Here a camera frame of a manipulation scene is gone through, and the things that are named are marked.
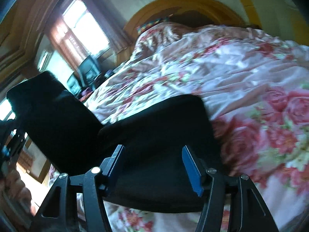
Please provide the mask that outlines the person's left hand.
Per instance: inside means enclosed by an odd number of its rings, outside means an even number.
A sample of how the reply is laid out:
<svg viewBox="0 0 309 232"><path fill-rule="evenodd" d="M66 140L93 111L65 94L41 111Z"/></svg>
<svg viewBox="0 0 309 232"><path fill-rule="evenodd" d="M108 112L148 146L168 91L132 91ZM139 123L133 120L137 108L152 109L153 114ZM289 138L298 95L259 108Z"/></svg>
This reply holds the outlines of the person's left hand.
<svg viewBox="0 0 309 232"><path fill-rule="evenodd" d="M8 197L22 204L26 213L31 213L31 193L22 181L15 167L8 170L8 174L1 179L1 192L6 192Z"/></svg>

